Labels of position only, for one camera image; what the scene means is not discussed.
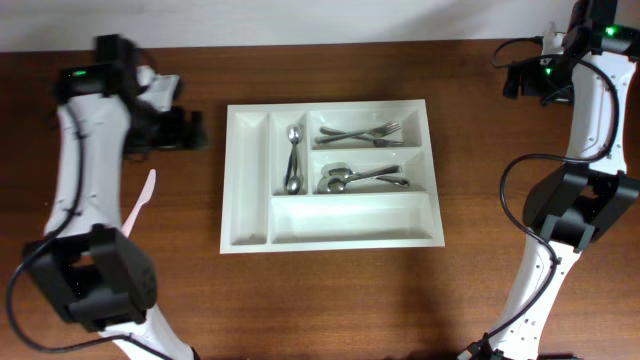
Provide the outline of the pink plastic knife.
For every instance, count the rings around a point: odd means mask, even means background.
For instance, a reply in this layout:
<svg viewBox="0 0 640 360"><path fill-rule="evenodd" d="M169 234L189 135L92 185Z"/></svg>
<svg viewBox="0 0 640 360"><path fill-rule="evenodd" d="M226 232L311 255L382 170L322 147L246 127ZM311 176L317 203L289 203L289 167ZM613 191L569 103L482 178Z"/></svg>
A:
<svg viewBox="0 0 640 360"><path fill-rule="evenodd" d="M122 233L125 237L130 237L142 207L151 200L156 185L156 179L157 172L155 169L151 169L133 209L122 225Z"/></svg>

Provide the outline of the small steel teaspoon silver handle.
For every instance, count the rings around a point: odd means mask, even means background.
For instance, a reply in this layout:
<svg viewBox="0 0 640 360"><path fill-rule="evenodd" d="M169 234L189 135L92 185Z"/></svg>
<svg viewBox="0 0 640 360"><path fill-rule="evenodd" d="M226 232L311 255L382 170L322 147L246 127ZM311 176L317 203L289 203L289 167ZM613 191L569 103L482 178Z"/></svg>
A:
<svg viewBox="0 0 640 360"><path fill-rule="evenodd" d="M301 125L292 125L288 130L288 139L291 143L291 173L293 175L297 174L298 170L298 160L299 160L299 152L298 145L302 141L303 138L303 130Z"/></svg>

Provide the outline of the small steel teaspoon dark handle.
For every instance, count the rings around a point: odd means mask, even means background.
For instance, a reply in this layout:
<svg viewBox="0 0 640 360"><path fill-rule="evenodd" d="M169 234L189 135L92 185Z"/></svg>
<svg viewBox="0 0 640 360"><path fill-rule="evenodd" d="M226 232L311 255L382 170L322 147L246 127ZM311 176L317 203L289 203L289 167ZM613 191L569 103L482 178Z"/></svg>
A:
<svg viewBox="0 0 640 360"><path fill-rule="evenodd" d="M302 180L298 175L298 149L296 144L292 145L289 160L290 165L285 181L285 190L288 195L296 195L300 192L302 186Z"/></svg>

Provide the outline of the steel fork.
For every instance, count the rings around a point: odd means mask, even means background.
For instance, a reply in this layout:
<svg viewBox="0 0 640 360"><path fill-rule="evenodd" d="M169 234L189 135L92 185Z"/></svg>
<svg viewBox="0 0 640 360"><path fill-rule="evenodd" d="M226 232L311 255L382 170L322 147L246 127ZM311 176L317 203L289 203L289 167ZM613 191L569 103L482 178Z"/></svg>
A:
<svg viewBox="0 0 640 360"><path fill-rule="evenodd" d="M343 131L341 135L323 135L320 133L319 136L316 136L313 141L315 144L328 144L336 141L341 141L345 139L353 139L354 136L357 135L365 135L370 136L376 139L385 139L386 136L391 135L401 129L401 124L399 122L388 122L382 126L357 130L357 131Z"/></svg>
<svg viewBox="0 0 640 360"><path fill-rule="evenodd" d="M343 131L332 129L332 128L329 128L329 127L326 127L326 126L321 126L319 128L319 131L320 131L321 134L328 135L328 136L343 134ZM373 138L373 137L370 137L370 136L365 136L365 135L354 136L353 140L369 142L374 147L396 147L396 146L404 145L403 141L376 139L376 138Z"/></svg>

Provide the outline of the large steel spoon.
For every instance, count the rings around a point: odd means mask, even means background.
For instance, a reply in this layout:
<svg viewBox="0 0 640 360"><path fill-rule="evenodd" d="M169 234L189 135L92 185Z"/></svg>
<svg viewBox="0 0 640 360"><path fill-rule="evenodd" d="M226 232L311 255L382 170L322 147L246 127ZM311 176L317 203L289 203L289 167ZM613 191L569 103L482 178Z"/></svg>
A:
<svg viewBox="0 0 640 360"><path fill-rule="evenodd" d="M369 170L369 171L365 171L365 172L357 172L359 173L359 176L353 176L353 177L348 177L348 178L343 178L343 177L339 177L339 176L330 176L330 177L325 177L323 176L321 178L321 180L319 181L316 190L318 191L319 194L339 194L339 193L343 193L346 188L347 185L351 182L354 181L360 181L360 180L365 180L365 179L370 179L373 178L374 174L380 174L380 173L384 173L385 171L389 170L389 167L383 167L383 168L378 168L378 169L373 169L373 170Z"/></svg>
<svg viewBox="0 0 640 360"><path fill-rule="evenodd" d="M397 173L402 172L402 167L399 165L393 165L389 167L388 171L380 174L374 174L375 180L390 183L395 186L408 188L411 182L403 177L397 176ZM321 169L321 174L325 177L339 176L343 178L359 176L359 173L353 171L346 163L336 162L324 165Z"/></svg>

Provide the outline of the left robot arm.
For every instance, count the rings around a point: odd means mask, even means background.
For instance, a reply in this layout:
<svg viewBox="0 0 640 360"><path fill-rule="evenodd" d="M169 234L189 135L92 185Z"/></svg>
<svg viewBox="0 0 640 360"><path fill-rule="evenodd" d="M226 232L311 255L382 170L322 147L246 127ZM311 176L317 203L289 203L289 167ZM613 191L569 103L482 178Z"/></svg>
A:
<svg viewBox="0 0 640 360"><path fill-rule="evenodd" d="M130 156L207 145L202 115L177 104L182 80L162 75L131 40L102 35L91 64L61 71L54 86L61 135L56 193L43 238L28 244L27 273L57 315L112 342L131 359L193 359L158 303L151 258L132 240L120 207Z"/></svg>

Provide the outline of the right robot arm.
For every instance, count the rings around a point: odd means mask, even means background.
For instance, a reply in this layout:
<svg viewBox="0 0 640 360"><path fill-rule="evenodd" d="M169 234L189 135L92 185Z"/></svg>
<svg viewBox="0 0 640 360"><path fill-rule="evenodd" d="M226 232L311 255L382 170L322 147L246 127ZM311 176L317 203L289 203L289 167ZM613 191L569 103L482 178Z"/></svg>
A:
<svg viewBox="0 0 640 360"><path fill-rule="evenodd" d="M639 63L639 31L619 21L617 1L583 0L566 31L548 26L533 43L540 55L501 64L506 98L536 96L573 108L563 156L533 153L508 164L555 160L559 167L530 190L523 213L505 214L526 236L523 259L498 322L461 359L537 359L559 290L583 252L638 200L623 149L629 85Z"/></svg>

